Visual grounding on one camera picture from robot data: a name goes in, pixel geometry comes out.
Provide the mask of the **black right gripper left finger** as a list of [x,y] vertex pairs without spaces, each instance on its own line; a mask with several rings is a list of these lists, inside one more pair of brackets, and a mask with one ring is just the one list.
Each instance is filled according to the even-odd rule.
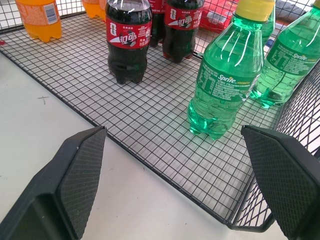
[[80,240],[98,191],[107,131],[67,138],[0,224],[2,240]]

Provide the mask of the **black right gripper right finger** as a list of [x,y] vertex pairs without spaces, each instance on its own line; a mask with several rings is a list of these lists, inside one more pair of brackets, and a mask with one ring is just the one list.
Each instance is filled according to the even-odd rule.
[[320,162],[294,137],[245,125],[253,172],[273,217],[289,240],[320,238]]

